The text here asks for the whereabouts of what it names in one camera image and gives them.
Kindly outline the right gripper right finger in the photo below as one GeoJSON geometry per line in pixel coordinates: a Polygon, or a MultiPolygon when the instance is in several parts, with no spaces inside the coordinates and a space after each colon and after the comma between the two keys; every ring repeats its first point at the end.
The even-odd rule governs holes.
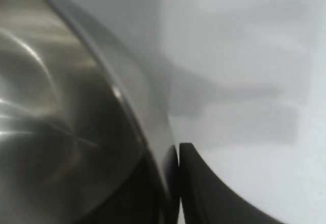
{"type": "Polygon", "coordinates": [[[232,191],[191,143],[179,145],[179,172],[186,223],[280,223],[232,191]]]}

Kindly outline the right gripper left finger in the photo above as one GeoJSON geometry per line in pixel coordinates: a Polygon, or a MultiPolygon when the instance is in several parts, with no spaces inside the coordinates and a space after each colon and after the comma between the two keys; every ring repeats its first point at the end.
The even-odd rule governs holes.
{"type": "Polygon", "coordinates": [[[119,223],[168,223],[164,188],[150,155],[140,159],[119,190],[119,223]]]}

